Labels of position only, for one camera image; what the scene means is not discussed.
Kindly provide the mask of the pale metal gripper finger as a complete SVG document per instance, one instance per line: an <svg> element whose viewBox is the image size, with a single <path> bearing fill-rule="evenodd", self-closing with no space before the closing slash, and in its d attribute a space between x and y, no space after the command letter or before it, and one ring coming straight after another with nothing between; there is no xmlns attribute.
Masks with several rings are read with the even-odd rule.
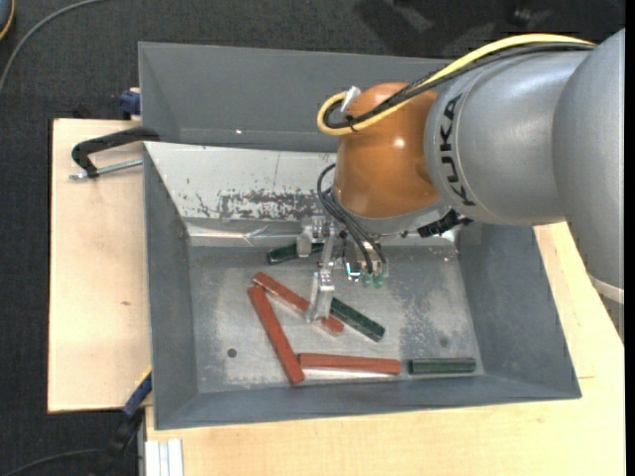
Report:
<svg viewBox="0 0 635 476"><path fill-rule="evenodd" d="M320 270L314 273L310 303L305 313L307 322L329 317L334 291L335 285L330 271Z"/></svg>
<svg viewBox="0 0 635 476"><path fill-rule="evenodd" d="M320 253L335 235L335 226L328 217L305 217L300 223L296 239L296 253L300 258Z"/></svg>

